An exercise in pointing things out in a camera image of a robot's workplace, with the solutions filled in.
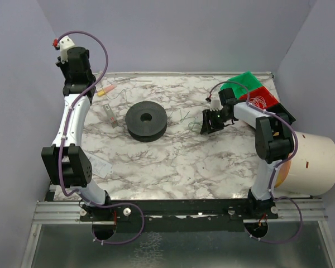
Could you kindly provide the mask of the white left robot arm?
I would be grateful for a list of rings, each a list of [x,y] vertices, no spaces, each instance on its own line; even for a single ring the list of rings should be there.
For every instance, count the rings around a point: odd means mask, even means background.
[[[95,94],[96,78],[89,62],[89,50],[74,46],[63,52],[57,66],[63,72],[64,112],[52,145],[41,157],[52,184],[69,197],[77,194],[88,206],[105,206],[108,193],[92,179],[92,164],[82,149],[84,122]]]

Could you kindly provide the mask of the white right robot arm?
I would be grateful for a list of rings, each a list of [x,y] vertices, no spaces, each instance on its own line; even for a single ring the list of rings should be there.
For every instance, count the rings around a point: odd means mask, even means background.
[[[298,138],[291,128],[286,113],[273,113],[250,102],[250,98],[239,100],[232,88],[220,90],[218,99],[206,98],[209,108],[202,112],[201,135],[223,130],[238,120],[255,129],[255,150],[260,158],[256,181],[248,192],[255,203],[273,200],[275,176],[280,166],[290,160],[298,149]]]

